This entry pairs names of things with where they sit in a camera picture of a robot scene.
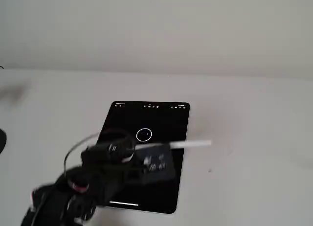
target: stylus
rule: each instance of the stylus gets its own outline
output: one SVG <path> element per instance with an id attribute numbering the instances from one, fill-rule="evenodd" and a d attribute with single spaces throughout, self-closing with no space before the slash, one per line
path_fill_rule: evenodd
<path id="1" fill-rule="evenodd" d="M 143 149 L 151 146 L 160 145 L 160 143 L 151 143 L 151 144 L 138 144 L 135 149 Z M 211 146 L 211 140 L 182 140 L 182 141 L 173 141 L 170 142 L 171 149 L 180 149 L 180 148 L 192 148 L 192 147 L 204 147 Z"/>

